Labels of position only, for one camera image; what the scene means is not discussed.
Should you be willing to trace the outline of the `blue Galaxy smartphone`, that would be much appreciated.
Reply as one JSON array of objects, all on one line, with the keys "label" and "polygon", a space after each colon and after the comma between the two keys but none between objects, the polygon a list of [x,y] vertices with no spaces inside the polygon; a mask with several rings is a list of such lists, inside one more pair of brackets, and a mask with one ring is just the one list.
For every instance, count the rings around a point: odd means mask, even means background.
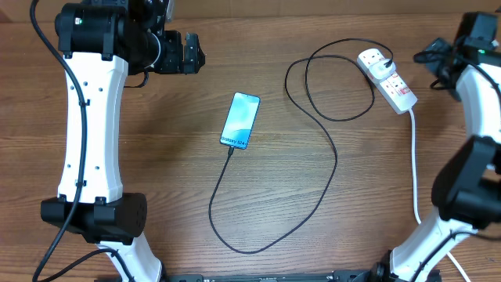
[{"label": "blue Galaxy smartphone", "polygon": [[245,150],[248,146],[261,99],[242,92],[233,96],[220,143]]}]

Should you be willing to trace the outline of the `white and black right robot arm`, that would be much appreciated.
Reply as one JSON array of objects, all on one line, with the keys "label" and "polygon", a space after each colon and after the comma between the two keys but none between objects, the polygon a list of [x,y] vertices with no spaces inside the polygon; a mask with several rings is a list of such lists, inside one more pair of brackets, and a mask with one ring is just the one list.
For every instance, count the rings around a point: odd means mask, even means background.
[{"label": "white and black right robot arm", "polygon": [[500,221],[500,54],[498,17],[464,13],[452,43],[435,39],[414,55],[436,77],[430,87],[463,104],[467,141],[438,173],[433,208],[408,239],[358,281],[440,281],[434,267],[468,237]]}]

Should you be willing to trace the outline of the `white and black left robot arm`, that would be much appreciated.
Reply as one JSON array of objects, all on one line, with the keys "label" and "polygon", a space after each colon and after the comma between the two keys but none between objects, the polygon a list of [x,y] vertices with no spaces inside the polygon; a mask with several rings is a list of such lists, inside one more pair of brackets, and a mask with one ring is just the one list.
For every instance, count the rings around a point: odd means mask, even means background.
[{"label": "white and black left robot arm", "polygon": [[199,38],[168,31],[173,0],[67,3],[55,18],[50,52],[67,77],[67,141],[56,196],[41,218],[106,254],[121,281],[165,281],[144,234],[147,200],[127,193],[118,162],[121,98],[142,74],[195,74],[205,63]]}]

